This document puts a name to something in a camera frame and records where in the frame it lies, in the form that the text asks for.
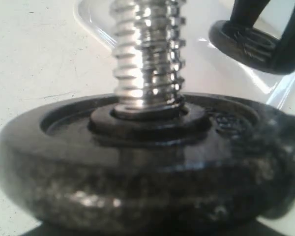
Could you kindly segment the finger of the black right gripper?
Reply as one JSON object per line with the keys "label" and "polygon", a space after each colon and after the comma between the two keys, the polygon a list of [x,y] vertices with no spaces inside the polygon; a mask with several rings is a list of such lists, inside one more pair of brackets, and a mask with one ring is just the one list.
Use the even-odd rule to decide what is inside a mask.
{"label": "finger of the black right gripper", "polygon": [[271,57],[270,69],[275,74],[290,74],[295,71],[295,6]]}
{"label": "finger of the black right gripper", "polygon": [[251,28],[262,11],[262,0],[235,0],[230,22]]}

